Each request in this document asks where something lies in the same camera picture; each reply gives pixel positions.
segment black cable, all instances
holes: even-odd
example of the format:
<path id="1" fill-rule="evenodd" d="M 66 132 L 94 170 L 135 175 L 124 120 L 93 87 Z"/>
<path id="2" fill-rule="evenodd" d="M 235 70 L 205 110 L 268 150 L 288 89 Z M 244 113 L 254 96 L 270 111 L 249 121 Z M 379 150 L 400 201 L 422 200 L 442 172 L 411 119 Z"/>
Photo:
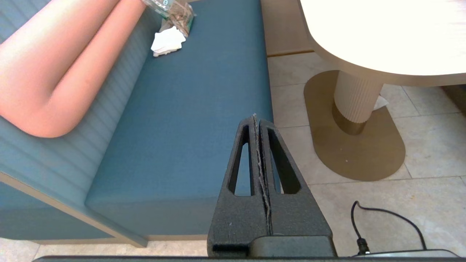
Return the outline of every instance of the black cable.
<path id="1" fill-rule="evenodd" d="M 353 223 L 354 231 L 356 232 L 356 235 L 358 236 L 358 246 L 359 246 L 360 255 L 361 255 L 362 252 L 364 252 L 362 254 L 365 254 L 365 252 L 368 252 L 369 248 L 367 247 L 366 240 L 364 238 L 362 238 L 361 235 L 359 234 L 359 231 L 357 230 L 357 227 L 356 227 L 356 223 L 354 222 L 354 208 L 355 208 L 356 205 L 360 209 L 363 209 L 363 210 L 379 211 L 379 212 L 389 213 L 389 214 L 392 214 L 392 215 L 394 215 L 396 217 L 399 217 L 399 218 L 403 219 L 404 221 L 408 222 L 418 232 L 419 238 L 421 239 L 422 249 L 427 250 L 427 246 L 425 245 L 424 237 L 422 236 L 421 230 L 411 220 L 409 220 L 409 219 L 405 218 L 404 216 L 399 215 L 399 214 L 397 214 L 395 212 L 389 211 L 389 210 L 385 210 L 385 209 L 381 209 L 381 208 L 362 207 L 359 204 L 359 201 L 355 201 L 354 204 L 353 204 L 353 207 L 351 208 L 351 222 Z"/>

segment tile floor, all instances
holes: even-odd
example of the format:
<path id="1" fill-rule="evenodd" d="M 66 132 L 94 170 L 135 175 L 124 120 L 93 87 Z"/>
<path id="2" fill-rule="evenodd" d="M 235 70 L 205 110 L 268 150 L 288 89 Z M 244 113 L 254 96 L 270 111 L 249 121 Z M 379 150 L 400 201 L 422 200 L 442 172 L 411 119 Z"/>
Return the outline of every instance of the tile floor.
<path id="1" fill-rule="evenodd" d="M 334 67 L 317 54 L 269 58 L 275 124 L 334 233 L 339 256 L 357 253 L 350 208 L 355 200 L 413 220 L 428 248 L 466 256 L 466 118 L 438 87 L 385 85 L 382 96 L 406 145 L 404 165 L 377 182 L 358 182 L 329 170 L 312 147 L 304 98 L 307 80 Z M 405 222 L 356 210 L 371 251 L 420 248 Z M 29 262 L 44 255 L 206 255 L 205 241 L 152 241 L 129 245 L 42 245 L 0 239 L 0 262 Z"/>

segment round table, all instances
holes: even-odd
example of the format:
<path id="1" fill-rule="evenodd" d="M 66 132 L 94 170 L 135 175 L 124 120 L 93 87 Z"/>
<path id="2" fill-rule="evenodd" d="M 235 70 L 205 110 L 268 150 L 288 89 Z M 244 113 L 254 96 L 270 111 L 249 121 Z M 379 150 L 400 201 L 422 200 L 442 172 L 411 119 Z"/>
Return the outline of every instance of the round table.
<path id="1" fill-rule="evenodd" d="M 314 51 L 337 66 L 312 77 L 304 97 L 314 149 L 336 173 L 390 176 L 403 140 L 386 107 L 384 83 L 466 83 L 466 0 L 300 0 Z"/>

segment blue seat cushion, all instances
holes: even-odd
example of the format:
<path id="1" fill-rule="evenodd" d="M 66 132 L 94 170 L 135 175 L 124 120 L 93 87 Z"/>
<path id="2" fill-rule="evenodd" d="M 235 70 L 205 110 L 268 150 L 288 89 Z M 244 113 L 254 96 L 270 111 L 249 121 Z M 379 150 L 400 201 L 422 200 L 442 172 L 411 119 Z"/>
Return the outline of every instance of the blue seat cushion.
<path id="1" fill-rule="evenodd" d="M 86 199 L 140 235 L 207 234 L 239 122 L 272 121 L 260 0 L 192 7 L 183 48 L 148 54 Z"/>

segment oval table base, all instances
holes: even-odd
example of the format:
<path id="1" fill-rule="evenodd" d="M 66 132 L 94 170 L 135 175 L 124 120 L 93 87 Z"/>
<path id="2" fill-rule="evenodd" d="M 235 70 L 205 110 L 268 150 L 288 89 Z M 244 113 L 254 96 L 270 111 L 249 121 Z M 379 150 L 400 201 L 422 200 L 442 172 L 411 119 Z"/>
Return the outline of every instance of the oval table base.
<path id="1" fill-rule="evenodd" d="M 338 127 L 332 116 L 338 72 L 320 73 L 304 87 L 314 150 L 328 168 L 346 178 L 386 178 L 404 162 L 403 140 L 386 107 L 372 112 L 359 135 Z"/>

